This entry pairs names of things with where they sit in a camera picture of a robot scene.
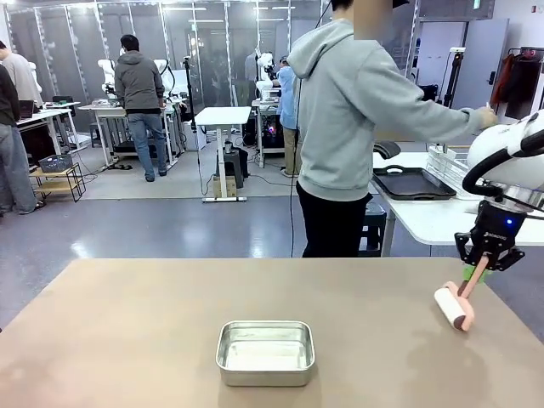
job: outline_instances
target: laptop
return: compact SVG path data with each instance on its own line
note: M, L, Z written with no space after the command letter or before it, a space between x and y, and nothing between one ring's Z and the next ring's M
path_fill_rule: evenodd
M20 100L19 109L20 109L20 120L32 119L32 113L34 112L34 101Z

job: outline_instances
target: wooden shelf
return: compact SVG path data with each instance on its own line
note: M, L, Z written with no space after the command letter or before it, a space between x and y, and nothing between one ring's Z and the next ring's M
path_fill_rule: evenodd
M82 184L82 180L78 180L77 183L71 181L44 181L42 185L38 185L34 191L38 193L52 193L55 191L71 191L74 190L78 184Z
M76 165L73 165L70 168L67 168L64 172L58 172L58 173L44 173L43 170L39 167L35 172L32 172L30 175L31 177L65 177L68 175L67 173L71 170L73 170L76 167Z

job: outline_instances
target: hand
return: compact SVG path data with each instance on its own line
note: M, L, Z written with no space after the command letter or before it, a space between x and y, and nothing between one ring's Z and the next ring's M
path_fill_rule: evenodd
M496 117L495 111L492 110L489 106L482 106L476 110L482 117L482 128L487 129L492 126L495 126L499 120Z

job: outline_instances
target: stainless steel container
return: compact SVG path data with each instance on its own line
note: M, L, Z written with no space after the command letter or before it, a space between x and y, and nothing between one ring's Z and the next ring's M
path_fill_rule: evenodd
M312 331L301 321L232 321L221 330L216 361L233 387L302 387L315 365Z

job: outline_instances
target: metal tray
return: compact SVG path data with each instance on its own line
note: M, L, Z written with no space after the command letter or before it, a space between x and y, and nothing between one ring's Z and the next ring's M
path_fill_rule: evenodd
M301 321L231 321L221 330L216 361L232 387L302 387L315 365L312 332Z
M449 200L456 196L448 184L420 167L375 168L373 179L394 200Z

